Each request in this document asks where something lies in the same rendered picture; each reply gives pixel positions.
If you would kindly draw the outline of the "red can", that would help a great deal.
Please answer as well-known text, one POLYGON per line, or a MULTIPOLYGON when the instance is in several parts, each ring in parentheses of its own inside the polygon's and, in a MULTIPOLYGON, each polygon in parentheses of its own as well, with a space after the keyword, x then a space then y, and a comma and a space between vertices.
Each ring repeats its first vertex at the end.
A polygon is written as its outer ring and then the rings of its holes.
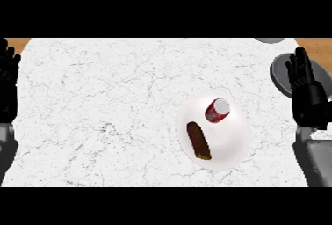
POLYGON ((216 98, 207 108, 205 117, 211 123, 218 123, 230 114, 230 104, 226 99, 216 98))

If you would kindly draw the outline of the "grey pan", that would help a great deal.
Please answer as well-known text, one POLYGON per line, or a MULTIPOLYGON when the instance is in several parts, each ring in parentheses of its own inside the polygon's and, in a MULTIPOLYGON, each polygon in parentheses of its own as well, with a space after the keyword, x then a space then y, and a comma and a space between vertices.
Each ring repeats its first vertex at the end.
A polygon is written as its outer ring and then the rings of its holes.
MULTIPOLYGON (((292 97, 292 90, 288 77, 288 68, 285 67, 285 62, 289 61, 292 53, 280 54, 275 59, 270 66, 270 76, 273 79, 273 84, 279 91, 285 94, 286 97, 292 97)), ((314 72, 314 78, 322 83, 326 96, 332 98, 332 76, 329 75, 323 66, 311 60, 311 69, 314 72)))

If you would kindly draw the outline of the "brown bread loaf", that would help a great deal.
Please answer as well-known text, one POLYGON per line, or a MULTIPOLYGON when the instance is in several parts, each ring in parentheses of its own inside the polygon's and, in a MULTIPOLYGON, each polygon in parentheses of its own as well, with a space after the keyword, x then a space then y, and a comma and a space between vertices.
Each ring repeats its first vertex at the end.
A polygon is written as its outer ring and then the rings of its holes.
POLYGON ((201 127, 195 121, 187 123, 187 137, 192 143, 196 158, 210 160, 210 145, 201 127))

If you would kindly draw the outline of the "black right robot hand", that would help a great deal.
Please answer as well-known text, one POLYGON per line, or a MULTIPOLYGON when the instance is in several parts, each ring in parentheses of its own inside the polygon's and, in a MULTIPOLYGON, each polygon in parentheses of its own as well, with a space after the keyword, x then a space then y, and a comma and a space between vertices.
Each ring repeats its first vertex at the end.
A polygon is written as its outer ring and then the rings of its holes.
POLYGON ((314 78, 306 49, 298 47, 285 62, 292 90, 292 113, 301 127, 326 130, 332 122, 332 103, 328 101, 322 83, 314 78))

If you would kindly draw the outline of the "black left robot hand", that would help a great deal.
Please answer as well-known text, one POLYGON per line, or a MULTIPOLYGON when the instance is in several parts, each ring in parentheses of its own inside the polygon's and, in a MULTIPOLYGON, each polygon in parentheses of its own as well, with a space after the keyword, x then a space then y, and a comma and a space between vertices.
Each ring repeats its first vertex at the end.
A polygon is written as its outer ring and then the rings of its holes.
POLYGON ((16 118, 16 80, 21 55, 0 38, 0 123, 12 123, 16 118))

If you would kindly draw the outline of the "white plate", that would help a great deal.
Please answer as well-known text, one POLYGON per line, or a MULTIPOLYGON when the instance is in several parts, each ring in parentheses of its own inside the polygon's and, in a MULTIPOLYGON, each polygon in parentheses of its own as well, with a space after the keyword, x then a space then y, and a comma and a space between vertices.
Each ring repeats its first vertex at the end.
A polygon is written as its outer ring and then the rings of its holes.
POLYGON ((205 169, 226 171, 238 166, 249 151, 249 123, 232 98, 218 93, 205 92, 193 96, 179 107, 177 139, 190 160, 205 169), (230 114, 213 123, 205 117, 205 111, 213 101, 221 98, 230 106, 230 114), (211 159, 198 158, 187 134, 187 123, 196 122, 205 137, 211 159))

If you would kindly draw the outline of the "grey round object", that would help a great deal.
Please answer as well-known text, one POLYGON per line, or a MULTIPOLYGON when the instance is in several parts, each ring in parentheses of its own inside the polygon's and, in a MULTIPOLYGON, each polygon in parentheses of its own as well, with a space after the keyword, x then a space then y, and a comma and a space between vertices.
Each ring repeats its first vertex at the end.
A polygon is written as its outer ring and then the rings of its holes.
POLYGON ((283 41, 283 38, 255 38, 261 43, 275 44, 283 41))

